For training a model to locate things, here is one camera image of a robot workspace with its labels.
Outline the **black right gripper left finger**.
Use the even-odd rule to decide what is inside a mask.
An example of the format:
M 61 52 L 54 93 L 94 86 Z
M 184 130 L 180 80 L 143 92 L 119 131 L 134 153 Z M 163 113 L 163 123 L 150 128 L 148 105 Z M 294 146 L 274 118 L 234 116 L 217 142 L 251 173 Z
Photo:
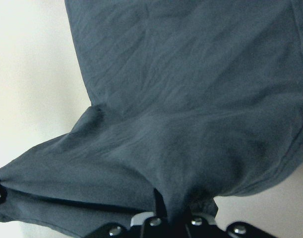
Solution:
M 154 214 L 158 218 L 167 218 L 168 217 L 167 209 L 166 209 L 166 205 L 164 203 L 162 194 L 157 189 L 154 189 L 153 192 L 154 192 L 154 199 L 155 199 Z

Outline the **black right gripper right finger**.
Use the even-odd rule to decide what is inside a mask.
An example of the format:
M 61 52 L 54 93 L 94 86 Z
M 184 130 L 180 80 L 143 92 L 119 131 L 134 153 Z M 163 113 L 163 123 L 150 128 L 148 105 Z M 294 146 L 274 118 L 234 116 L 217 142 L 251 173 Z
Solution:
M 184 205 L 183 212 L 182 212 L 182 219 L 183 220 L 191 220 L 193 218 L 193 214 L 189 205 Z

